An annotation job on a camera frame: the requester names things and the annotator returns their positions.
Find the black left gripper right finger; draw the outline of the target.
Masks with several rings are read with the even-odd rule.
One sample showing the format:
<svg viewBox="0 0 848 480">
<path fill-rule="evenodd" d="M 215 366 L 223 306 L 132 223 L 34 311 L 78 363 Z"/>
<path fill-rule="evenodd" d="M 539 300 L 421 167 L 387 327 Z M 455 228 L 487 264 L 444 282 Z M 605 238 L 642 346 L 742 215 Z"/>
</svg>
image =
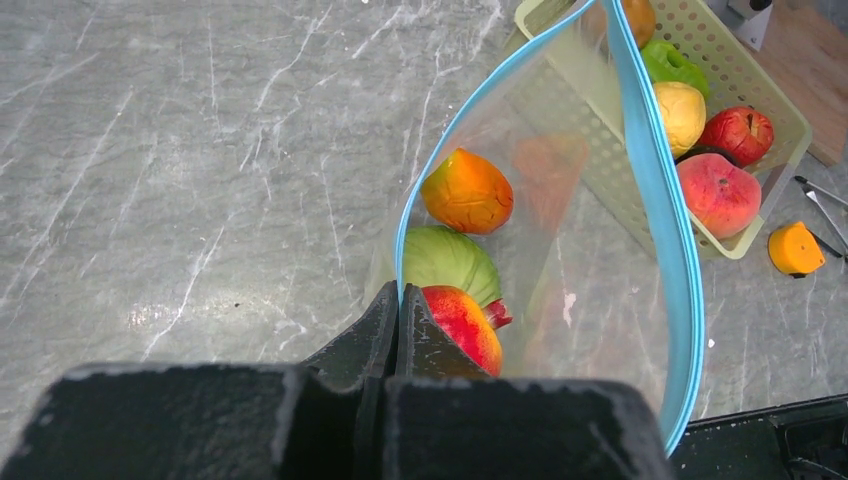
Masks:
<svg viewBox="0 0 848 480">
<path fill-rule="evenodd" d="M 399 311 L 395 374 L 426 378 L 489 377 L 438 326 L 421 289 L 412 284 L 405 286 Z"/>
</svg>

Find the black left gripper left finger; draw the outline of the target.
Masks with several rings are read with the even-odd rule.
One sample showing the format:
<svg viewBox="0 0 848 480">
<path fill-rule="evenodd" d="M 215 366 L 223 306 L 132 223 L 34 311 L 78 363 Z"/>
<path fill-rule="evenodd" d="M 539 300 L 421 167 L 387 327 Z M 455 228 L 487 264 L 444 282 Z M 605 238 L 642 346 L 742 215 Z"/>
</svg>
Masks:
<svg viewBox="0 0 848 480">
<path fill-rule="evenodd" d="M 372 372 L 381 377 L 394 345 L 397 282 L 385 283 L 366 311 L 302 364 L 335 390 L 358 389 Z"/>
</svg>

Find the small orange mango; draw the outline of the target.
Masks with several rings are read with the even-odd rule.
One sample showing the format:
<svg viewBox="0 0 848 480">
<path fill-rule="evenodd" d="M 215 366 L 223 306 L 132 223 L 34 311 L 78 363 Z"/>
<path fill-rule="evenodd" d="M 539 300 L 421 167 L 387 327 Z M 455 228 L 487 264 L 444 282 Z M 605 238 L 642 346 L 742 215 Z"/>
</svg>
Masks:
<svg viewBox="0 0 848 480">
<path fill-rule="evenodd" d="M 512 186 L 502 172 L 463 148 L 427 176 L 420 195 L 431 217 L 464 234 L 493 233 L 510 219 L 514 207 Z"/>
</svg>

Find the green white cabbage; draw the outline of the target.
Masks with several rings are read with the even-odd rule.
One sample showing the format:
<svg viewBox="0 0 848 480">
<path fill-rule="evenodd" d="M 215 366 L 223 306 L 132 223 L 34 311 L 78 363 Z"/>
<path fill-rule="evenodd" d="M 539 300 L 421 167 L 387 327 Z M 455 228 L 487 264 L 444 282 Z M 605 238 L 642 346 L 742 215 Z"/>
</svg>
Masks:
<svg viewBox="0 0 848 480">
<path fill-rule="evenodd" d="M 419 226 L 406 232 L 402 276 L 405 283 L 418 287 L 457 287 L 481 307 L 502 298 L 500 274 L 490 255 L 446 226 Z"/>
</svg>

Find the clear blue-zip bag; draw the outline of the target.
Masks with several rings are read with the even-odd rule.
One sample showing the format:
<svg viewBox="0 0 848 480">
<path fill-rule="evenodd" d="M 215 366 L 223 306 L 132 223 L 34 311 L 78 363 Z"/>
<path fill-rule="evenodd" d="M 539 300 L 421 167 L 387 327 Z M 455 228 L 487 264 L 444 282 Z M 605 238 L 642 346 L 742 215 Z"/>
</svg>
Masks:
<svg viewBox="0 0 848 480">
<path fill-rule="evenodd" d="M 654 255 L 582 181 L 585 139 L 530 118 L 517 91 L 548 46 L 596 1 L 525 1 L 503 62 L 469 97 L 389 211 L 365 293 L 403 281 L 406 232 L 441 226 L 421 184 L 458 148 L 492 162 L 514 192 L 510 219 L 468 235 L 495 263 L 513 316 L 502 328 L 506 377 L 611 379 L 654 409 L 667 452 L 681 440 L 701 379 L 705 337 L 698 252 L 663 119 L 619 1 L 601 1 L 619 81 L 625 153 Z"/>
</svg>

